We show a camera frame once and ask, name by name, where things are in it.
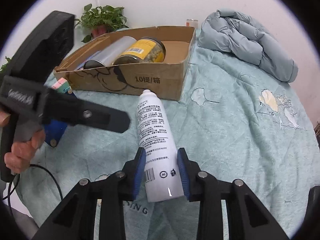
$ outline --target green leaf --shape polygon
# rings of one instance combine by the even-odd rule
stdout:
[[[94,14],[99,14],[99,11],[96,8],[93,8],[91,10],[94,12]]]
[[[112,21],[110,19],[104,19],[102,21],[107,25],[112,25]]]
[[[6,67],[7,67],[7,63],[6,63],[6,64],[3,64],[3,65],[1,66],[1,68],[0,68],[0,73],[1,73],[2,71],[4,71]]]
[[[97,26],[98,23],[99,23],[99,20],[93,20],[93,21],[92,21],[92,26]]]
[[[119,14],[119,13],[122,12],[123,9],[124,9],[123,7],[117,7],[117,8],[115,8],[115,12],[116,12],[117,14]]]
[[[114,10],[114,8],[110,5],[106,5],[105,7],[103,7],[104,10],[110,11],[112,12]]]
[[[91,35],[87,35],[87,36],[85,36],[84,38],[83,38],[83,40],[82,40],[82,42],[83,43],[87,43],[87,42],[89,42],[89,41],[91,41]]]
[[[82,22],[78,22],[78,23],[75,25],[75,27],[76,27],[77,25],[83,25],[83,23],[82,23]]]
[[[84,7],[84,10],[85,10],[85,11],[89,11],[89,10],[91,9],[91,7],[92,7],[92,4],[89,3],[89,4],[87,4],[87,5]]]

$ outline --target barcode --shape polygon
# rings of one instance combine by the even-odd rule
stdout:
[[[144,172],[144,181],[146,183],[148,182],[151,182],[151,181],[154,181],[156,178],[155,178],[155,174],[153,172],[153,168],[151,169],[148,169]]]
[[[127,52],[130,52],[130,51],[137,52],[137,53],[141,54],[143,52],[143,49],[130,48],[130,49],[127,50]]]

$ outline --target metal lid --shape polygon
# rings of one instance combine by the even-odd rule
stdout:
[[[83,66],[84,69],[96,68],[96,67],[105,67],[105,65],[98,60],[90,59]]]

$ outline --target bed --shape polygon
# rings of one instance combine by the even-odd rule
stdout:
[[[180,101],[163,100],[176,146],[184,147],[190,160],[217,179],[244,180],[292,236],[304,218],[309,189],[320,184],[312,124],[287,82],[231,53],[198,46],[198,37],[199,32]],[[54,81],[51,75],[47,84]],[[105,179],[122,169],[134,158],[139,142],[137,96],[75,94],[127,111],[132,123],[123,134],[68,127],[56,148],[42,145],[33,163],[52,172],[64,196],[82,178]],[[60,202],[54,182],[40,169],[22,173],[17,193],[39,226]],[[184,197],[148,203],[142,183],[137,199],[124,203],[126,236],[196,239],[198,214],[199,203]]]

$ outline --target finger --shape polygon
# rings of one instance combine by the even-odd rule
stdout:
[[[0,127],[4,127],[8,124],[10,119],[10,114],[2,111],[2,109],[0,109]]]
[[[19,158],[28,162],[35,156],[36,149],[31,146],[31,142],[26,143],[14,142],[11,146],[11,152]]]
[[[9,168],[10,170],[12,170],[14,173],[21,173],[21,172],[24,171],[24,170],[22,170],[22,169],[19,169],[19,168],[10,166],[10,165],[6,165],[6,166],[7,166],[7,168]]]
[[[45,132],[44,130],[35,132],[31,138],[32,147],[34,149],[39,149],[40,146],[43,144],[45,139]]]
[[[13,153],[6,153],[4,155],[4,162],[6,165],[13,167],[13,168],[18,168],[21,171],[24,171],[30,165],[29,161],[24,160],[20,157],[17,157]]]

